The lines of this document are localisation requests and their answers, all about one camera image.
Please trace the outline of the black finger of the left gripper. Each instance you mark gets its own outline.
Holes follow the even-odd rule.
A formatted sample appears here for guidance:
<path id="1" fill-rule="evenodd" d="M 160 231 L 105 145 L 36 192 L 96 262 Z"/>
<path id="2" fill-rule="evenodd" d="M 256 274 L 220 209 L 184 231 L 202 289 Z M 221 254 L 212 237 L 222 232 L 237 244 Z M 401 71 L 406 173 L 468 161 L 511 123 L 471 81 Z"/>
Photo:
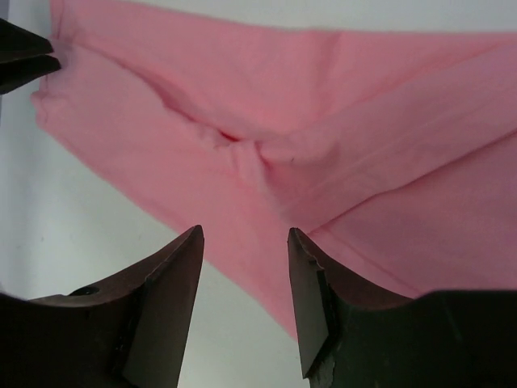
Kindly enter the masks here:
<path id="1" fill-rule="evenodd" d="M 61 69 L 49 40 L 1 19 L 1 95 Z"/>

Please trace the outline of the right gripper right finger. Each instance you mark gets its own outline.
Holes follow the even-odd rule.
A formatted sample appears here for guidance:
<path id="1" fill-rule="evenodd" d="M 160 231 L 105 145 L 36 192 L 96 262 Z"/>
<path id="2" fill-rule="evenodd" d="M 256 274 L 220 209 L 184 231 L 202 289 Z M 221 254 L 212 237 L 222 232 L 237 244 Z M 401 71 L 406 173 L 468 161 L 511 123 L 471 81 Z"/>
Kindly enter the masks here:
<path id="1" fill-rule="evenodd" d="M 513 387 L 516 294 L 445 290 L 410 299 L 288 234 L 301 371 L 312 387 Z"/>

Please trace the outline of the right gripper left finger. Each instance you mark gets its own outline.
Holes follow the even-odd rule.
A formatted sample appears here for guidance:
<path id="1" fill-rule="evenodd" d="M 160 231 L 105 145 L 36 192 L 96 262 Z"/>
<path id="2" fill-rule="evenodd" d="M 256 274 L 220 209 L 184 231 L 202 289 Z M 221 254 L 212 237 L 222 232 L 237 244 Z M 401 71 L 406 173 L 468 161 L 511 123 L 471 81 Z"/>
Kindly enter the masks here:
<path id="1" fill-rule="evenodd" d="M 203 263 L 194 226 L 68 295 L 1 296 L 4 387 L 175 387 Z"/>

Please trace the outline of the pink t shirt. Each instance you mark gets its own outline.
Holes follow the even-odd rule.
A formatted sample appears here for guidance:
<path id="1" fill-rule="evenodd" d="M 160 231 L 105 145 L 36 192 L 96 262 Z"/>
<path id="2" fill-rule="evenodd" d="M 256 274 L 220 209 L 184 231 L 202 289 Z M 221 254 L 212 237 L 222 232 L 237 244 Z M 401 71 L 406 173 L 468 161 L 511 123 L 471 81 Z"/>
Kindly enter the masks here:
<path id="1" fill-rule="evenodd" d="M 302 229 L 407 297 L 516 286 L 516 34 L 284 30 L 52 1 L 38 125 L 296 331 Z"/>

